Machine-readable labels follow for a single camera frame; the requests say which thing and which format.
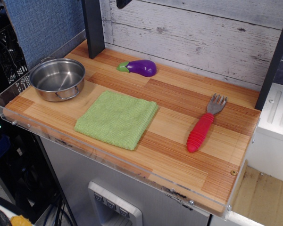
folded towel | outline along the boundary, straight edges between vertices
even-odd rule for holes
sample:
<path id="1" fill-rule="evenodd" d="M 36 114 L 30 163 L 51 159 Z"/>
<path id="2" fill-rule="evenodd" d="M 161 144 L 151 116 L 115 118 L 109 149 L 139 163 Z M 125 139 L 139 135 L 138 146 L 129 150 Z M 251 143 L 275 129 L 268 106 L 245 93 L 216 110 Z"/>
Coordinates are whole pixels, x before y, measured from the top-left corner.
<path id="1" fill-rule="evenodd" d="M 155 102 L 105 91 L 80 117 L 77 132 L 133 150 L 158 106 Z"/>

metal cabinet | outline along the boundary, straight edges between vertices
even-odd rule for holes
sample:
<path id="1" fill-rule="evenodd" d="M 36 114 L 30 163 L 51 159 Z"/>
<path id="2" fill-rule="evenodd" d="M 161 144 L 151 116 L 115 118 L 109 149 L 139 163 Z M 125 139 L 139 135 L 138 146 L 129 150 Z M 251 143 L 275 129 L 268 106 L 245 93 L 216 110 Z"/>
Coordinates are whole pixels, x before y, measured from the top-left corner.
<path id="1" fill-rule="evenodd" d="M 210 214 L 182 205 L 163 191 L 147 185 L 146 181 L 137 180 L 132 175 L 126 175 L 104 162 L 96 161 L 51 140 L 41 138 L 41 141 L 78 226 L 107 225 L 107 222 L 118 216 L 116 213 L 121 213 L 119 211 L 122 204 L 116 207 L 115 212 L 111 212 L 107 200 L 111 201 L 112 198 L 107 192 L 140 210 L 144 226 L 208 225 Z M 100 199 L 94 200 L 97 197 L 94 189 L 88 189 L 90 182 L 105 190 L 105 194 L 99 192 L 103 197 L 102 204 Z M 127 225 L 134 225 L 134 220 Z"/>

wooden tabletop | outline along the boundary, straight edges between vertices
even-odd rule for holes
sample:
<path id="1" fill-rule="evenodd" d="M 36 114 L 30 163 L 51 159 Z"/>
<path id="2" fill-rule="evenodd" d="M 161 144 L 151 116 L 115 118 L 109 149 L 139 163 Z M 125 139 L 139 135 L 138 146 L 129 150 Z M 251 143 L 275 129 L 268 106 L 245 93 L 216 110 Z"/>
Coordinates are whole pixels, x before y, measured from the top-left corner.
<path id="1" fill-rule="evenodd" d="M 48 102 L 30 86 L 6 108 L 23 116 L 19 120 L 27 118 L 29 122 L 23 123 L 30 123 L 31 131 L 42 130 L 74 149 L 83 149 L 86 155 L 96 153 L 180 200 L 194 200 L 195 206 L 215 214 L 224 211 L 219 204 L 228 205 L 237 179 L 231 171 L 239 172 L 259 119 L 260 111 L 254 109 L 258 92 L 160 64 L 157 74 L 149 78 L 119 72 L 116 67 L 121 62 L 138 59 L 109 49 L 89 59 L 86 41 L 66 58 L 81 62 L 86 69 L 85 86 L 78 96 L 64 102 Z M 76 120 L 106 90 L 159 105 L 133 151 L 74 130 Z M 202 146 L 190 153 L 186 148 L 188 135 L 206 113 L 214 93 L 227 96 L 228 102 L 215 115 Z"/>

purple eggplant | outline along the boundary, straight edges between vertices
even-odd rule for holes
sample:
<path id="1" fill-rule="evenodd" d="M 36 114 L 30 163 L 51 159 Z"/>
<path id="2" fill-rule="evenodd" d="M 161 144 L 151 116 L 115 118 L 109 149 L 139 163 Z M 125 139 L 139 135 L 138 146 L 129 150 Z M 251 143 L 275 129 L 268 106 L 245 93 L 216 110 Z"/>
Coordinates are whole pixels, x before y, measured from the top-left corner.
<path id="1" fill-rule="evenodd" d="M 118 65 L 117 70 L 120 72 L 133 72 L 145 77 L 151 77 L 156 74 L 157 69 L 154 62 L 150 60 L 126 61 Z"/>

wooden board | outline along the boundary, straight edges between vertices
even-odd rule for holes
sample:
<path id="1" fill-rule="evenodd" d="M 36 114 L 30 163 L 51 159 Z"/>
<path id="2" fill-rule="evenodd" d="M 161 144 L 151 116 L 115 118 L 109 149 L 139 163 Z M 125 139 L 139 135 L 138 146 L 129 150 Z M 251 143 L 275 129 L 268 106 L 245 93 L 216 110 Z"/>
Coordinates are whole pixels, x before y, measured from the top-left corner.
<path id="1" fill-rule="evenodd" d="M 283 181 L 247 167 L 233 211 L 265 226 L 283 226 Z"/>
<path id="2" fill-rule="evenodd" d="M 54 136 L 69 147 L 96 153 L 102 159 L 129 171 L 132 167 L 145 169 L 138 174 L 164 186 L 166 190 L 179 184 L 181 188 L 176 190 L 176 195 L 181 194 L 179 198 L 196 200 L 199 206 L 210 212 L 222 214 L 224 209 L 221 210 L 219 204 L 228 203 L 236 181 L 236 176 L 230 172 L 240 170 L 259 118 L 260 111 L 254 109 L 258 92 L 159 64 L 158 73 L 150 78 L 122 73 L 116 70 L 117 65 L 137 58 L 106 49 L 91 60 L 88 58 L 86 42 L 67 58 L 78 60 L 86 69 L 82 92 L 71 100 L 53 103 L 42 100 L 35 89 L 29 87 L 7 105 L 9 110 L 30 119 L 18 120 L 29 123 L 30 130 L 42 130 L 43 134 Z M 134 151 L 74 131 L 76 120 L 105 90 L 155 101 L 159 105 Z M 189 153 L 185 145 L 187 137 L 206 112 L 207 104 L 215 92 L 228 96 L 228 103 L 216 115 L 200 149 Z M 200 195 L 191 197 L 194 193 L 189 189 Z"/>

